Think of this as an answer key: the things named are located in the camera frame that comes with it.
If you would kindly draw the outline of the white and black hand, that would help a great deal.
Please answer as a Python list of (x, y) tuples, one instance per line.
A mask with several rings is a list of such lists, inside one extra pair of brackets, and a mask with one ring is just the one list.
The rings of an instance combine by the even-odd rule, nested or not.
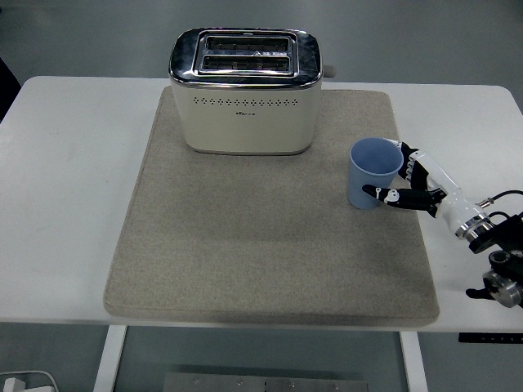
[(467, 201), (457, 183), (427, 153), (392, 140), (402, 153), (398, 176), (409, 183), (406, 189), (364, 185), (363, 192), (388, 206), (425, 211), (441, 218), (459, 238), (476, 238), (491, 229), (488, 215), (479, 205)]

